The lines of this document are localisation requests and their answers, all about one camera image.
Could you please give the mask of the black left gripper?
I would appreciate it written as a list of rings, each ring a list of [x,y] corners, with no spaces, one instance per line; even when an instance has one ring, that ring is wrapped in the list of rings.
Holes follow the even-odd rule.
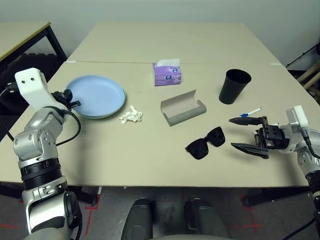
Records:
[[[73,94],[70,89],[66,89],[63,92],[55,91],[52,92],[51,95],[57,102],[63,104],[67,108],[79,107],[81,105],[79,100],[71,102]]]

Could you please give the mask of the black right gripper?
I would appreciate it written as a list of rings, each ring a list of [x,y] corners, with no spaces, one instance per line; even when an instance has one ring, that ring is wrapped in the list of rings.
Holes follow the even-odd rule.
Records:
[[[254,135],[255,145],[246,143],[231,143],[231,145],[249,155],[257,156],[262,159],[269,158],[268,150],[284,150],[288,147],[288,139],[282,129],[277,125],[270,125],[267,117],[234,117],[228,120],[231,123],[248,126],[261,125]]]

